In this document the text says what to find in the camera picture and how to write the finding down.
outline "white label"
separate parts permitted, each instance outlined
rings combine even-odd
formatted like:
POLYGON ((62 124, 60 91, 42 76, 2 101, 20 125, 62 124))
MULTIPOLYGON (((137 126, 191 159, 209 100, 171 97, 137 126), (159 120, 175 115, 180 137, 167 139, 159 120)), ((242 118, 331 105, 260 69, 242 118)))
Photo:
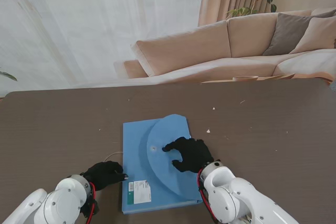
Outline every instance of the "white label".
POLYGON ((128 191, 133 191, 134 190, 134 183, 133 182, 129 182, 128 183, 128 191))
POLYGON ((134 204, 151 202, 151 187, 147 180, 134 181, 134 204))

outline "sofa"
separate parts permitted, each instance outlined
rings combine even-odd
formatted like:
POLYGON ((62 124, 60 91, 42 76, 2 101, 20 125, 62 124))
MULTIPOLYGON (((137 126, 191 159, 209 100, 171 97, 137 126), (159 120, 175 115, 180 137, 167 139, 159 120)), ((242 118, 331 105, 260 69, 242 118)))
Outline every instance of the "sofa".
MULTIPOLYGON (((286 12, 310 16, 335 8, 286 12)), ((275 33, 278 13, 234 17, 171 36, 139 40, 136 60, 116 62, 119 78, 135 84, 204 82, 236 76, 326 72, 336 78, 336 49, 263 56, 275 33)))

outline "black glove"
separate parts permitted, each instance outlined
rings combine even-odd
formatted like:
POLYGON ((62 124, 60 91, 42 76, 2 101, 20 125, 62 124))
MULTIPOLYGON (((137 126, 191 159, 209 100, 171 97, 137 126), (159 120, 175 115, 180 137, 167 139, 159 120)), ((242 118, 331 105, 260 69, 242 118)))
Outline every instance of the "black glove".
POLYGON ((85 173, 83 177, 94 184, 96 191, 104 189, 108 185, 124 181, 128 178, 127 174, 123 174, 122 166, 118 162, 100 162, 93 165, 85 173))
POLYGON ((180 137, 162 148, 164 152, 172 149, 176 149, 181 153, 182 162, 178 160, 172 161, 173 166, 180 172, 190 170, 193 173, 198 173, 200 169, 214 161, 208 147, 201 139, 195 140, 193 138, 180 137))

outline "red cable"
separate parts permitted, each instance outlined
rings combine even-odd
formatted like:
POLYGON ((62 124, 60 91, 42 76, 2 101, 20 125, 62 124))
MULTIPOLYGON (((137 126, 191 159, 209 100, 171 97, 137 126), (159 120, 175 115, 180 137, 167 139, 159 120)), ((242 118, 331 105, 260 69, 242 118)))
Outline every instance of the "red cable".
POLYGON ((211 207, 210 207, 208 201, 206 200, 206 198, 205 198, 205 196, 204 196, 203 190, 200 189, 200 187, 199 187, 199 186, 200 186, 200 185, 199 185, 199 184, 200 184, 199 176, 200 176, 202 170, 203 170, 203 169, 199 170, 199 172, 198 172, 198 174, 197 174, 197 186, 198 186, 198 191, 199 191, 199 193, 201 194, 202 200, 203 200, 203 202, 204 202, 206 208, 208 209, 208 211, 209 211, 210 214, 212 215, 213 219, 214 219, 214 220, 217 220, 217 218, 215 217, 214 213, 213 213, 212 210, 211 210, 211 207))
POLYGON ((86 222, 86 224, 89 224, 91 222, 92 216, 93 216, 93 212, 94 212, 94 203, 95 203, 95 199, 96 199, 96 187, 93 183, 90 182, 90 185, 92 187, 92 196, 93 196, 93 204, 92 204, 92 208, 91 208, 91 213, 90 216, 86 222))

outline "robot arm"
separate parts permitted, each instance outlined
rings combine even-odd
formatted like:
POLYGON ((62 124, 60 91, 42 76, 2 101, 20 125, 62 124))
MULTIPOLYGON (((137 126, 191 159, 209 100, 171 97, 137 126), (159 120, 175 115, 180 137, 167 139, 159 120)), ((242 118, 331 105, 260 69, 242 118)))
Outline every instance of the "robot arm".
POLYGON ((31 193, 3 224, 73 224, 90 193, 89 182, 72 175, 49 194, 43 189, 31 193))
POLYGON ((203 201, 214 221, 221 223, 298 224, 274 201, 258 192, 254 186, 235 175, 221 162, 214 162, 203 140, 180 137, 162 148, 164 152, 175 149, 183 161, 173 160, 180 172, 197 173, 197 182, 203 201))
POLYGON ((43 189, 31 193, 3 224, 74 224, 81 212, 90 223, 98 212, 96 190, 128 179, 112 161, 97 163, 81 175, 63 179, 49 194, 43 189))
POLYGON ((252 224, 298 224, 274 201, 234 174, 221 162, 213 162, 201 172, 201 181, 208 194, 214 217, 221 223, 241 223, 251 217, 252 224))

